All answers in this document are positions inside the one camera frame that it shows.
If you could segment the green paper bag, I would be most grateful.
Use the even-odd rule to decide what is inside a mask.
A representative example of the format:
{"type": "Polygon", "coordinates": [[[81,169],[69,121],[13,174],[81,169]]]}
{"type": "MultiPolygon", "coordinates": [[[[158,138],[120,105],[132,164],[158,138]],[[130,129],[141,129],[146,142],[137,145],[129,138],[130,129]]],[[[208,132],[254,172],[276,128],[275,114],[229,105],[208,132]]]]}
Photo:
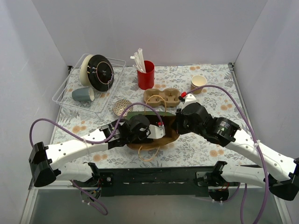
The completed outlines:
{"type": "Polygon", "coordinates": [[[143,162],[153,160],[156,156],[158,156],[159,151],[161,151],[166,145],[174,142],[179,137],[179,134],[171,127],[175,122],[175,115],[173,113],[167,112],[167,108],[170,107],[168,105],[169,99],[173,100],[173,97],[168,97],[165,94],[156,94],[146,97],[145,104],[151,107],[155,107],[153,103],[154,100],[159,100],[158,104],[163,103],[164,112],[160,114],[162,122],[160,122],[155,113],[151,114],[147,111],[142,112],[141,115],[146,117],[150,122],[150,134],[144,140],[136,140],[133,143],[127,144],[130,149],[138,151],[138,157],[143,162]],[[151,158],[145,159],[141,157],[141,151],[150,151],[153,149],[156,149],[156,152],[151,158]]]}

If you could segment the stack of brown paper cups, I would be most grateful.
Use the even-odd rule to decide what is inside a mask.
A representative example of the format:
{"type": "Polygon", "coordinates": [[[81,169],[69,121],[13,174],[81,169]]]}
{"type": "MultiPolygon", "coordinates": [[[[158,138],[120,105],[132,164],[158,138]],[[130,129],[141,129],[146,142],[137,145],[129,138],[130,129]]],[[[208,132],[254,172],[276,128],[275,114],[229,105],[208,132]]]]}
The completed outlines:
{"type": "Polygon", "coordinates": [[[190,90],[192,94],[197,95],[200,94],[202,89],[196,90],[196,88],[201,87],[206,84],[206,78],[201,75],[195,75],[191,79],[191,87],[190,90]]]}

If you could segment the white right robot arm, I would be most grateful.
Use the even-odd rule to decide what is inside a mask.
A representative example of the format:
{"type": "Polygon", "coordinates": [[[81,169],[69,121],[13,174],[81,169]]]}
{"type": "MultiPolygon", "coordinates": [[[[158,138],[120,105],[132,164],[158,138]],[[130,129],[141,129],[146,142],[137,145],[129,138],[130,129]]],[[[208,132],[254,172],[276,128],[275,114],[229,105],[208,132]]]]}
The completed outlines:
{"type": "Polygon", "coordinates": [[[299,192],[299,161],[284,156],[263,143],[253,140],[238,124],[213,117],[204,106],[190,103],[176,110],[172,125],[178,134],[195,133],[210,143],[235,151],[256,164],[256,167],[216,162],[213,171],[204,178],[212,186],[225,182],[243,182],[266,187],[275,196],[292,201],[299,192]]]}

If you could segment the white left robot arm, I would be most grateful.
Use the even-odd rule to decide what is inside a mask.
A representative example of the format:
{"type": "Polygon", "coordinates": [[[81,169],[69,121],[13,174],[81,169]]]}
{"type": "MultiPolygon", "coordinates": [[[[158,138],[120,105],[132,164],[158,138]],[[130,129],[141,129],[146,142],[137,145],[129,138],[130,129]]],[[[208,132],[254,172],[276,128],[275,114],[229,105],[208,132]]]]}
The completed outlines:
{"type": "Polygon", "coordinates": [[[67,163],[95,152],[107,151],[130,143],[152,143],[155,137],[161,137],[158,124],[151,124],[141,114],[131,119],[118,119],[95,131],[63,143],[44,145],[43,142],[31,142],[29,156],[33,185],[45,187],[58,179],[85,182],[93,187],[99,183],[99,174],[90,165],[67,166],[67,163]]]}

